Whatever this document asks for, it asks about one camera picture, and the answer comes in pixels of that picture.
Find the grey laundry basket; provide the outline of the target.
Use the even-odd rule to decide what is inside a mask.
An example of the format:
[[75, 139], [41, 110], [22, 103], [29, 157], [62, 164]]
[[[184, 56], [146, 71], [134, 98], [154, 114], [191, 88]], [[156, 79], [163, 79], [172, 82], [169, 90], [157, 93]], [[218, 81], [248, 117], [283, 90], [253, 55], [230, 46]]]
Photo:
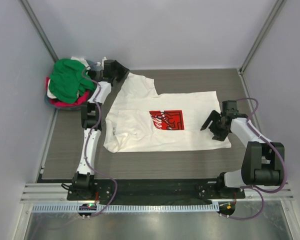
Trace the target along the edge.
[[58, 60], [45, 80], [45, 102], [60, 110], [79, 109], [96, 90], [93, 82], [96, 75], [85, 59]]

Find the white Coca-Cola t-shirt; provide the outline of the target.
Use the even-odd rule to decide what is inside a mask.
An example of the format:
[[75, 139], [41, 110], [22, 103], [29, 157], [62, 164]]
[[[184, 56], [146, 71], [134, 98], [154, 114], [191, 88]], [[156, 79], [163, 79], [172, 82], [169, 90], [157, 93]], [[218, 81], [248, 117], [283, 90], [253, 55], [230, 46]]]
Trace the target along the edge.
[[230, 148], [201, 129], [213, 110], [221, 110], [216, 91], [158, 94], [153, 79], [129, 73], [105, 118], [103, 146], [111, 153]]

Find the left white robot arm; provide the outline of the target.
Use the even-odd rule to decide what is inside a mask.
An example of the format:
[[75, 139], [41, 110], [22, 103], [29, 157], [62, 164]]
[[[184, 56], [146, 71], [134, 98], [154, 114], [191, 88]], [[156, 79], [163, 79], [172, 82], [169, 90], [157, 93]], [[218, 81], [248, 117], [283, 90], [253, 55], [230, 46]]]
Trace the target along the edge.
[[92, 80], [96, 89], [80, 109], [83, 146], [71, 185], [67, 187], [67, 199], [70, 201], [91, 200], [97, 193], [95, 157], [102, 133], [102, 106], [111, 93], [114, 82], [125, 80], [130, 72], [117, 60], [104, 58], [99, 65], [102, 67], [99, 77]]

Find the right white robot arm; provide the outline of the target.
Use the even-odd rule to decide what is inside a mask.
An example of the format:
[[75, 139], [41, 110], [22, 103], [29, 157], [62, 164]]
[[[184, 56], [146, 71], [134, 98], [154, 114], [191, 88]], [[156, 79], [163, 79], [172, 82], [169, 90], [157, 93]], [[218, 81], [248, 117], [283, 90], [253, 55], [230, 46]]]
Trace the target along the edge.
[[287, 182], [284, 145], [265, 137], [252, 124], [251, 116], [239, 112], [237, 101], [223, 101], [221, 112], [213, 110], [201, 126], [201, 130], [206, 129], [213, 134], [213, 140], [223, 142], [229, 134], [234, 134], [245, 146], [241, 168], [217, 177], [218, 196], [226, 198], [234, 190], [247, 187], [267, 194], [284, 188]]

